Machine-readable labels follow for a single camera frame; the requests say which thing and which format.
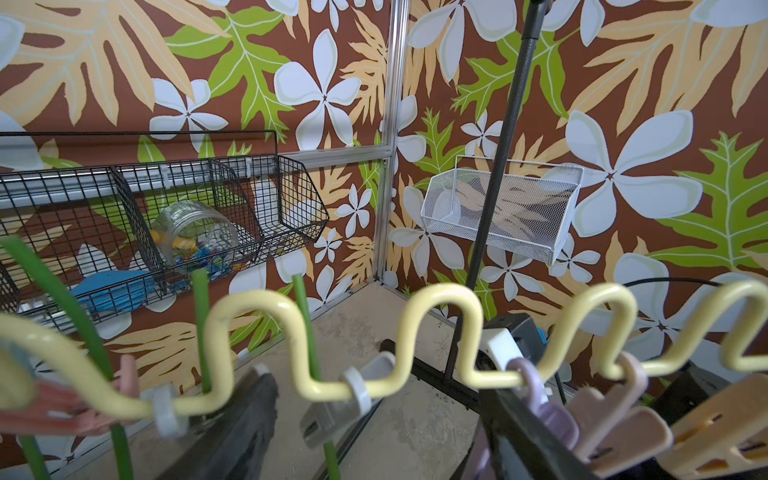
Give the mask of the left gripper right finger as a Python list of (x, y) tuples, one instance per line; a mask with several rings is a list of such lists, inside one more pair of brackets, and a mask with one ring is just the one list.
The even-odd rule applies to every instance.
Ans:
[(510, 389), (482, 390), (479, 413), (495, 479), (594, 479)]

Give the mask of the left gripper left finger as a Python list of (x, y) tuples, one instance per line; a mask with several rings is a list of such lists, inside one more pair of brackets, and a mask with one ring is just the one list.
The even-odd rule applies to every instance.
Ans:
[(278, 396), (273, 375), (245, 375), (217, 422), (159, 477), (258, 479), (275, 433)]

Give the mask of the black metal clothes rack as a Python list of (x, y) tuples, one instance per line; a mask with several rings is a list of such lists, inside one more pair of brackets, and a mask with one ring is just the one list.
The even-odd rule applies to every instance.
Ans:
[[(523, 33), (521, 35), (521, 45), (508, 95), (508, 104), (502, 124), (500, 140), (492, 164), (486, 197), (481, 210), (481, 219), (474, 242), (474, 250), (470, 260), (469, 273), (465, 282), (472, 300), (477, 298), (475, 287), (479, 279), (481, 261), (485, 254), (501, 181), (505, 173), (517, 121), (523, 105), (524, 92), (533, 63), (533, 56), (540, 38), (545, 15), (551, 7), (552, 3), (550, 1), (532, 1), (526, 13)], [(428, 363), (415, 359), (411, 368), (411, 374), (417, 380), (426, 383), (466, 409), (477, 412), (479, 394), (453, 378), (454, 370), (457, 367), (458, 355), (461, 353), (459, 348), (468, 345), (467, 342), (460, 339), (460, 335), (468, 331), (469, 317), (462, 313), (457, 319), (445, 368), (439, 371)]]

